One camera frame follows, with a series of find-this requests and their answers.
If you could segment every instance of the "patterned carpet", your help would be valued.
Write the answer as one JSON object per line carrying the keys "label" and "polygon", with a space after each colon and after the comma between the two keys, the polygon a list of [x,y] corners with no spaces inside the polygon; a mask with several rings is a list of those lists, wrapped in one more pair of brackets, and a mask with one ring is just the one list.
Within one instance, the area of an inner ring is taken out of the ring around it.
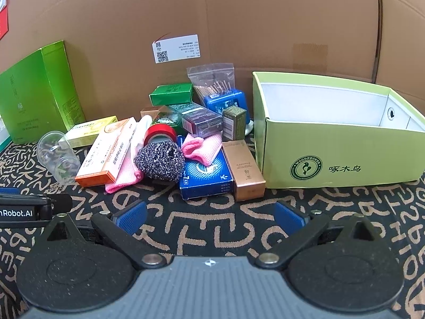
{"label": "patterned carpet", "polygon": [[[253,150],[253,138],[246,140]],[[83,161],[87,149],[77,152]],[[103,186],[83,189],[59,186],[36,157],[36,147],[9,145],[0,155],[0,186],[17,187],[22,194],[67,192],[72,217],[85,225],[93,213],[116,212],[136,199],[148,203],[148,219],[135,238],[145,240],[166,257],[179,255],[258,255],[285,238],[275,224],[272,203],[281,199],[302,211],[319,209],[333,219],[354,212],[369,217],[396,254],[405,274],[405,287],[394,306],[401,318],[425,314],[425,181],[376,187],[266,190],[264,198],[235,203],[232,195],[185,202],[175,184],[144,180],[115,194]],[[0,230],[0,319],[26,310],[16,288],[16,271],[42,229]]]}

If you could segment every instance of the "qr code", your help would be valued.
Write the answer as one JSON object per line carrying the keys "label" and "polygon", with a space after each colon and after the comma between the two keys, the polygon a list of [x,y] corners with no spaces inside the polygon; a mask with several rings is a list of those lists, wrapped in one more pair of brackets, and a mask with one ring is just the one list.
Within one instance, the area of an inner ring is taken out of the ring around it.
{"label": "qr code", "polygon": [[168,61],[167,51],[160,51],[160,52],[156,53],[156,56],[158,57],[158,63]]}

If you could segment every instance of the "red electrical tape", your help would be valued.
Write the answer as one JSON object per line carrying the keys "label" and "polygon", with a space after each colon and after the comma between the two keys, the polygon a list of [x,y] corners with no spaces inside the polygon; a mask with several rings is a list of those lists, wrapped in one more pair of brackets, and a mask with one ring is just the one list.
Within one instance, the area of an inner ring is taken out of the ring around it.
{"label": "red electrical tape", "polygon": [[153,124],[144,135],[143,146],[166,140],[177,142],[177,133],[174,128],[164,123]]}

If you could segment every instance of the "orange medicine box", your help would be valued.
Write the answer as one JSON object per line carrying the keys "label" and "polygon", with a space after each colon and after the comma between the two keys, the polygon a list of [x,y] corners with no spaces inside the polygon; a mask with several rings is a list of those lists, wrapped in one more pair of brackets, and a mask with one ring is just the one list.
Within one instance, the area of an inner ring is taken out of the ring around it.
{"label": "orange medicine box", "polygon": [[75,178],[82,187],[114,183],[133,137],[134,117],[105,126]]}
{"label": "orange medicine box", "polygon": [[233,175],[235,201],[262,198],[266,181],[245,140],[224,142],[223,152]]}

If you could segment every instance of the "yellow-green shoe box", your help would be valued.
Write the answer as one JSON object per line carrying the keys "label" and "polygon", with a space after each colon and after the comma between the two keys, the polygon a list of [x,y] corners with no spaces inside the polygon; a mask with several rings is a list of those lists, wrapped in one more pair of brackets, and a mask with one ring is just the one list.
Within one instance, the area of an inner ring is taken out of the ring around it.
{"label": "yellow-green shoe box", "polygon": [[47,45],[0,74],[0,114],[15,144],[66,133],[85,122],[63,41]]}
{"label": "yellow-green shoe box", "polygon": [[254,139],[267,188],[417,180],[425,118],[389,87],[298,73],[254,72]]}

